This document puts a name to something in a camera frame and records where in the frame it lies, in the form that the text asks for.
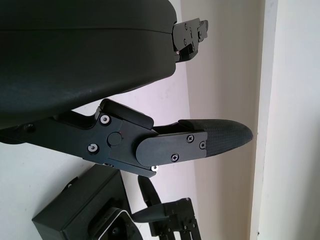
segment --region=small black bracket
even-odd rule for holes
[[[190,198],[161,203],[150,179],[138,176],[138,182],[147,208],[132,215],[136,223],[149,223],[151,235],[161,240],[175,240],[179,232],[181,240],[201,240],[198,222]]]
[[[189,61],[198,53],[199,43],[208,36],[208,21],[199,18],[173,26],[172,39],[177,63]]]

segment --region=black plastic housing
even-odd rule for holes
[[[168,0],[0,0],[0,129],[171,76]]]

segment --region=white wall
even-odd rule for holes
[[[187,62],[190,114],[230,119],[255,132],[259,0],[183,0],[182,20],[209,21],[208,38]],[[249,239],[253,143],[195,161],[203,239]]]
[[[319,10],[278,1],[259,240],[320,238]]]
[[[180,0],[171,2],[180,21]],[[172,77],[114,96],[112,99],[149,115],[156,125],[189,119],[186,65],[178,64]],[[99,103],[85,105],[77,111],[91,115]],[[91,166],[91,162],[78,157],[27,143],[0,143],[0,239],[40,240],[31,219],[49,204],[70,180]],[[132,211],[145,208],[137,176],[127,172],[122,174]],[[192,161],[161,166],[151,180],[163,202],[189,197],[197,212],[195,170]],[[148,225],[138,226],[143,239],[151,239]]]

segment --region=silver screw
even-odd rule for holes
[[[195,137],[194,137],[192,134],[190,134],[190,135],[188,135],[188,136],[186,137],[186,141],[187,141],[188,143],[192,143],[192,142],[194,141],[194,139],[195,139]]]
[[[151,167],[151,170],[152,170],[153,172],[156,172],[156,171],[159,170],[159,166],[152,166],[152,167]]]
[[[178,159],[179,159],[179,155],[178,155],[177,153],[175,153],[175,154],[173,154],[173,155],[171,156],[171,161],[172,161],[172,162],[176,162],[176,161],[178,161]]]
[[[98,145],[97,144],[92,143],[92,144],[90,144],[88,146],[88,151],[90,153],[95,153],[97,150],[98,150]]]
[[[205,141],[202,141],[202,142],[200,142],[200,145],[199,145],[199,147],[201,148],[201,149],[205,149],[206,148],[206,142]]]
[[[102,124],[108,124],[110,122],[110,117],[108,115],[102,115],[100,117],[100,122]]]

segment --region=black metal bracket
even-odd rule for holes
[[[183,151],[190,153],[190,156],[194,157],[192,159],[206,156],[204,153],[206,150],[195,145],[198,139],[205,140],[205,137],[198,137],[199,133],[194,133],[197,140],[187,143],[186,134],[179,133],[179,131],[189,131],[187,128],[179,125],[172,127],[171,135],[167,135],[156,132],[153,125],[154,121],[149,116],[104,99],[92,116],[68,111],[28,124],[2,129],[0,136],[6,140],[5,143],[30,143],[146,177],[154,176],[158,165],[177,162],[171,161],[171,156],[175,153]],[[158,155],[157,152],[152,154],[147,151],[148,155],[145,155],[147,159],[143,157],[137,159],[137,155],[144,155],[141,153],[141,150],[145,150],[144,145],[150,145],[146,140],[155,136],[159,137],[156,139],[160,140],[158,144],[163,144],[161,146],[163,153]],[[191,158],[181,154],[179,161],[186,160]]]
[[[199,43],[208,37],[208,21],[199,18],[185,21],[173,26],[172,39],[177,63],[193,59]]]
[[[132,215],[136,223],[149,223],[151,235],[160,240],[175,240],[179,232],[182,240],[201,240],[198,222],[190,198],[161,203],[151,181],[138,177],[140,190],[147,208]]]

